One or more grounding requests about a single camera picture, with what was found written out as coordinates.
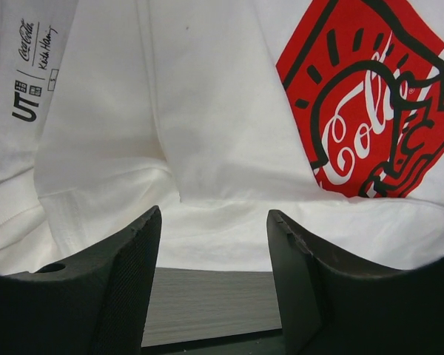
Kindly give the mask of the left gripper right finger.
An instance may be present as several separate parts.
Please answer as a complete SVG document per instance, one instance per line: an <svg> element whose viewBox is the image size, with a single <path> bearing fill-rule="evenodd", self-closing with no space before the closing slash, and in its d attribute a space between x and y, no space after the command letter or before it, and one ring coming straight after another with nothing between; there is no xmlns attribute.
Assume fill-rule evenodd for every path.
<svg viewBox="0 0 444 355"><path fill-rule="evenodd" d="M444 257L399 270L279 210L266 228L288 354L444 354Z"/></svg>

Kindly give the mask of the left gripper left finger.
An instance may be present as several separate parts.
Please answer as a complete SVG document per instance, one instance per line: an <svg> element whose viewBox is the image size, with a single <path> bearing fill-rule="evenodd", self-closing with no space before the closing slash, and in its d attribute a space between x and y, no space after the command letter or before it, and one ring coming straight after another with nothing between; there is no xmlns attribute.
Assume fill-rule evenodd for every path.
<svg viewBox="0 0 444 355"><path fill-rule="evenodd" d="M37 272L0 275L0 354L139 354L161 224L153 206Z"/></svg>

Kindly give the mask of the white Coca-Cola t-shirt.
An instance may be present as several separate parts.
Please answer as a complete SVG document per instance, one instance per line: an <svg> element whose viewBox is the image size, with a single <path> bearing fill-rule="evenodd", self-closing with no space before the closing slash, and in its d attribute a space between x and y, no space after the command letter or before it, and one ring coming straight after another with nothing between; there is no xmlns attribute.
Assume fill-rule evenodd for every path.
<svg viewBox="0 0 444 355"><path fill-rule="evenodd" d="M163 215L158 265L268 271L280 209L444 255L444 1L0 1L0 274Z"/></svg>

